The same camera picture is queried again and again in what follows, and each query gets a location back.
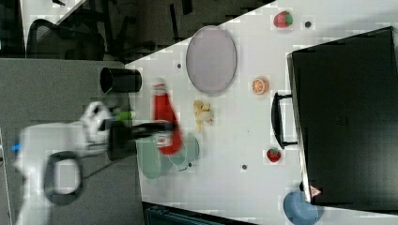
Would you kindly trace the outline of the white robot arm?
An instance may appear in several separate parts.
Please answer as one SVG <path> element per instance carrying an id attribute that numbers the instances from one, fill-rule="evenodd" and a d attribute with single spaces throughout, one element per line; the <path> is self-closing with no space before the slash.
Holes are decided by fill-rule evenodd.
<path id="1" fill-rule="evenodd" d="M 84 192 L 84 158 L 105 154 L 118 162 L 136 153 L 134 142 L 176 130 L 164 120 L 127 126 L 129 119 L 130 112 L 113 115 L 103 102 L 94 101 L 75 122 L 23 128 L 14 145 L 15 168 L 24 178 L 16 225 L 46 225 L 54 206 L 75 202 Z"/>

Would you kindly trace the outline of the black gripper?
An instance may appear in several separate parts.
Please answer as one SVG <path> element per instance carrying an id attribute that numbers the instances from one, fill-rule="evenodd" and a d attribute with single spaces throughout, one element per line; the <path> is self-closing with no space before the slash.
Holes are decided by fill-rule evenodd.
<path id="1" fill-rule="evenodd" d="M 113 121 L 108 136 L 108 159 L 116 161 L 136 156 L 137 150 L 134 139 L 147 138 L 157 133 L 172 132 L 174 129 L 175 127 L 169 122 L 143 123 L 130 128 L 121 121 Z"/>

